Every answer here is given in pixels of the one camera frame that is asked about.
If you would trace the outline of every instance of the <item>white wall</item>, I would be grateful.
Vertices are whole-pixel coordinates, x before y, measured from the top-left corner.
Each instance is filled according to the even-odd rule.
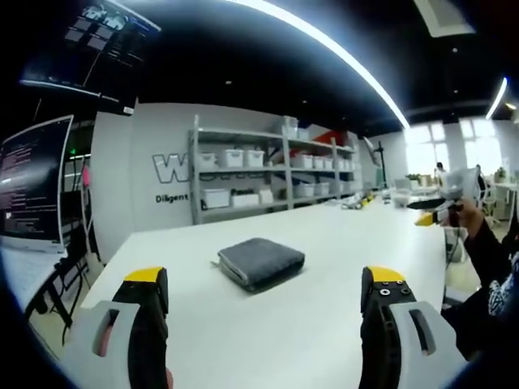
[[[201,127],[255,131],[269,128],[279,118],[245,109],[169,103],[137,104],[129,118],[109,113],[97,115],[90,173],[96,236],[104,261],[111,259],[133,232],[192,224],[189,200],[157,203],[156,197],[190,193],[187,134],[194,127],[196,114]],[[328,130],[311,126],[309,131],[311,137],[315,137]],[[170,182],[159,180],[153,156],[177,163]],[[249,185],[244,181],[236,187]],[[209,182],[205,187],[227,186]]]
[[[494,121],[494,126],[495,136],[500,143],[501,157],[510,158],[512,170],[519,169],[519,128],[512,122],[505,120]],[[463,139],[459,123],[444,125],[444,129],[450,169],[465,169],[467,167],[465,140]],[[375,147],[378,147],[379,141],[382,142],[386,176],[389,183],[409,173],[405,157],[403,132],[374,136],[370,138],[370,141]],[[364,182],[375,184],[376,167],[371,163],[366,146],[361,143],[360,148],[362,179]]]
[[[128,164],[132,134],[132,118],[97,114],[90,159],[90,191],[93,224],[103,261],[115,254],[134,229]]]

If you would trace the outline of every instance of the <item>hand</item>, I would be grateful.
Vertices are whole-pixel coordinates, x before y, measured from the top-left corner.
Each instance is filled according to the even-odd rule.
[[[464,227],[469,232],[469,237],[475,237],[478,234],[481,224],[485,220],[483,212],[476,207],[476,205],[467,199],[461,199],[457,202],[457,205],[461,205],[462,209],[457,213],[460,227]],[[441,225],[449,226],[448,218],[442,220]]]

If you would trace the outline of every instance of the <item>ceiling vent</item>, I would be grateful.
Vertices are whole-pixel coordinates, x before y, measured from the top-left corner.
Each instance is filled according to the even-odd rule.
[[[450,0],[414,0],[414,3],[434,38],[475,33]]]

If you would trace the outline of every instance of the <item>computer screen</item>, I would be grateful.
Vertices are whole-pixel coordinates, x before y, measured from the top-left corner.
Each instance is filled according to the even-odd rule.
[[[20,82],[99,99],[132,114],[146,53],[161,29],[113,0],[83,0],[25,67]]]
[[[44,122],[0,149],[0,235],[62,243],[59,193],[73,116]]]

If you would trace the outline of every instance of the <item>gray folded towel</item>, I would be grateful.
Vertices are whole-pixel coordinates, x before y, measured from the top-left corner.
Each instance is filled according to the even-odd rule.
[[[261,237],[227,247],[218,255],[221,271],[247,290],[292,276],[305,262],[304,253]]]

